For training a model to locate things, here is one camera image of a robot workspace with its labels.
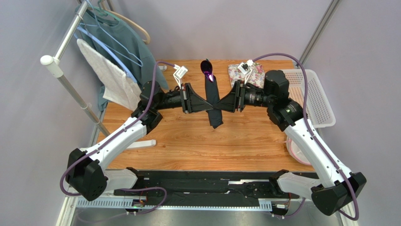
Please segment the black paper napkin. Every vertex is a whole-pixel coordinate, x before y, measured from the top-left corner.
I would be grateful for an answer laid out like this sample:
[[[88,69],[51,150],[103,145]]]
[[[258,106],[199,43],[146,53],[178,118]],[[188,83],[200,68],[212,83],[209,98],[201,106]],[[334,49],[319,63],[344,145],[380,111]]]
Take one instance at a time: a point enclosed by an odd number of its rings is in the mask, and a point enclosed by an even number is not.
[[[211,105],[214,105],[217,102],[219,102],[220,97],[219,97],[217,79],[214,75],[212,75],[212,79],[213,81],[210,81],[208,78],[205,79],[205,92],[207,101]],[[213,129],[216,129],[223,124],[223,116],[222,116],[222,111],[220,109],[213,108],[212,110],[207,110],[207,113],[210,126],[212,126]]]

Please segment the purple spoon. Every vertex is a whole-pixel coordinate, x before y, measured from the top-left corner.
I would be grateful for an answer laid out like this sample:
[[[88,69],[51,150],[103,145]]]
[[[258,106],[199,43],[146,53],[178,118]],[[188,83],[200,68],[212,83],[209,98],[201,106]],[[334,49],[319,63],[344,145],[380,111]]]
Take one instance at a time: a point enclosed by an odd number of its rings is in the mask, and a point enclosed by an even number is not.
[[[208,59],[203,60],[200,63],[200,68],[201,68],[201,71],[204,74],[205,78],[209,82],[214,82],[215,78],[213,75],[213,66],[212,66],[212,63]]]

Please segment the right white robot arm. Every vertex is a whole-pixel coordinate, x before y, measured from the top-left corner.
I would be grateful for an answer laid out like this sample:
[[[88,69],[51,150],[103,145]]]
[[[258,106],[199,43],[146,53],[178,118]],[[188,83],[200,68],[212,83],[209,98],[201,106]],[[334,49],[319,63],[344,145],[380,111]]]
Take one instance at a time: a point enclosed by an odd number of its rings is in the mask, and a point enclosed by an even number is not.
[[[353,173],[316,134],[302,106],[289,98],[289,81],[283,71],[266,72],[262,88],[236,81],[214,107],[233,113],[247,105],[267,108],[271,122],[300,148],[318,176],[313,179],[280,170],[269,178],[274,194],[292,193],[309,199],[327,216],[356,200],[367,182],[365,176]]]

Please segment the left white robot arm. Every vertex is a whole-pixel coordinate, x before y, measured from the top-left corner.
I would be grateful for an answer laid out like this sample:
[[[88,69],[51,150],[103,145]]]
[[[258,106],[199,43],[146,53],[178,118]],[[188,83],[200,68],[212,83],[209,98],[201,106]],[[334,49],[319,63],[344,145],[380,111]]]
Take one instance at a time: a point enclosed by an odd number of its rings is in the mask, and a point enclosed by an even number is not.
[[[194,92],[189,83],[165,93],[158,82],[147,82],[143,85],[137,109],[122,126],[86,150],[76,148],[71,151],[61,183],[66,182],[75,192],[63,192],[93,201],[105,191],[132,189],[138,180],[138,173],[133,168],[108,169],[108,166],[131,144],[158,126],[163,118],[160,109],[180,107],[184,113],[213,108],[212,104]]]

